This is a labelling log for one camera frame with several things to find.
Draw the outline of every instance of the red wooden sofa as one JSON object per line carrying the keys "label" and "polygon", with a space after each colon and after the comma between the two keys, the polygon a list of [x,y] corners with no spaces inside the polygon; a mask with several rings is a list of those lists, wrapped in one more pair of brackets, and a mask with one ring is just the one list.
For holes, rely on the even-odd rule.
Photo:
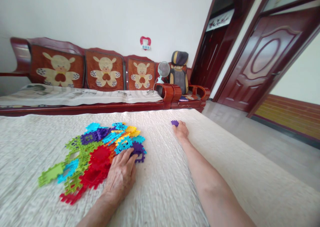
{"label": "red wooden sofa", "polygon": [[[85,50],[70,42],[57,41],[49,38],[33,38],[22,39],[12,37],[10,39],[14,54],[17,59],[17,68],[10,73],[0,73],[0,76],[24,76],[30,80],[31,69],[31,54],[30,49],[32,44],[40,45],[54,50],[59,50],[66,53],[79,54],[84,56]],[[114,51],[108,51],[100,48],[90,48],[88,50],[103,52],[106,54],[117,54]],[[130,55],[123,57],[124,64],[127,66],[129,58],[134,58],[142,61],[151,61],[146,57],[140,57],[136,55]],[[155,63],[155,76],[156,80],[159,76],[157,67],[159,63]],[[126,87],[128,89],[128,68],[126,68]],[[77,115],[77,114],[96,114],[96,113],[110,113],[110,112],[124,112],[124,111],[147,111],[147,110],[161,110],[170,108],[195,108],[198,111],[202,111],[205,106],[205,101],[208,99],[210,92],[208,89],[204,89],[201,86],[190,85],[193,88],[193,93],[198,93],[197,90],[203,91],[199,100],[190,102],[179,102],[181,96],[181,90],[177,85],[170,85],[168,83],[160,84],[156,83],[156,90],[161,92],[163,100],[157,102],[140,102],[140,103],[108,103],[108,104],[83,104],[79,106],[52,106],[52,107],[28,107],[28,108],[1,108],[1,116],[24,116],[27,114],[40,114],[40,115]],[[88,88],[87,82],[84,82],[83,88]]]}

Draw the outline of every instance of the bed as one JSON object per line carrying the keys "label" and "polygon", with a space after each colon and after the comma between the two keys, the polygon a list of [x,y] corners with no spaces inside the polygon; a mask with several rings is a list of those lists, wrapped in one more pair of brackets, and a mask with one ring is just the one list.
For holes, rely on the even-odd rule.
{"label": "bed", "polygon": [[195,109],[0,117],[2,226],[75,226],[103,190],[73,206],[60,202],[63,185],[41,188],[38,177],[64,159],[65,144],[97,122],[141,130],[148,152],[136,183],[109,226],[209,226],[171,120],[186,122],[190,140],[221,173],[257,226],[317,226],[320,193],[302,183]]}

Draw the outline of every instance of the electric fan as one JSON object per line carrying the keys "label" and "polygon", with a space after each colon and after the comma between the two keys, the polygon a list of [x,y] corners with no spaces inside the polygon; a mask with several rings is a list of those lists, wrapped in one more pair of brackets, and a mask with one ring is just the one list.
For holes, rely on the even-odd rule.
{"label": "electric fan", "polygon": [[161,63],[159,63],[158,73],[160,74],[160,76],[158,77],[156,83],[164,83],[162,81],[162,78],[163,77],[167,77],[169,75],[169,73],[170,73],[170,65],[167,62],[162,61]]}

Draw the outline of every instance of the wrinkled hand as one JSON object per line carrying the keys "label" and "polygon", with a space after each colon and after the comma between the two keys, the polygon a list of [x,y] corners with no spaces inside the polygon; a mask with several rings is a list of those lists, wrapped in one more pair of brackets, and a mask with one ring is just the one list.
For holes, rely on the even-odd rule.
{"label": "wrinkled hand", "polygon": [[109,170],[102,195],[107,196],[108,200],[115,205],[119,205],[124,200],[136,181],[134,161],[138,155],[130,157],[133,150],[133,148],[123,150],[114,157]]}
{"label": "wrinkled hand", "polygon": [[186,123],[182,121],[178,121],[179,125],[176,127],[175,125],[172,125],[173,132],[176,135],[176,137],[181,141],[188,138],[189,130],[186,127]]}

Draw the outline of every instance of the interlocking plastic toy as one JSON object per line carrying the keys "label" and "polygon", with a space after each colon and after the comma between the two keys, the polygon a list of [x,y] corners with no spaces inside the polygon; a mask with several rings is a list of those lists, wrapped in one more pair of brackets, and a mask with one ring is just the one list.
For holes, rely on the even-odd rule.
{"label": "interlocking plastic toy", "polygon": [[172,120],[171,123],[172,123],[172,125],[174,125],[175,127],[178,127],[178,126],[179,126],[179,122],[176,121],[176,120]]}
{"label": "interlocking plastic toy", "polygon": [[65,193],[61,194],[61,202],[73,205],[88,188],[97,189],[107,178],[113,158],[121,151],[134,148],[133,154],[143,162],[147,153],[142,145],[145,138],[134,126],[125,123],[113,123],[112,128],[101,127],[91,123],[87,131],[76,136],[66,144],[69,153],[63,162],[43,172],[38,179],[39,186],[48,184],[53,179],[64,182]]}
{"label": "interlocking plastic toy", "polygon": [[79,165],[79,159],[75,159],[71,161],[69,164],[67,164],[63,172],[66,172],[67,170],[69,171],[66,173],[66,175],[63,175],[63,174],[58,175],[58,184],[63,181],[66,181],[69,176],[72,176],[74,172],[76,172],[78,165]]}

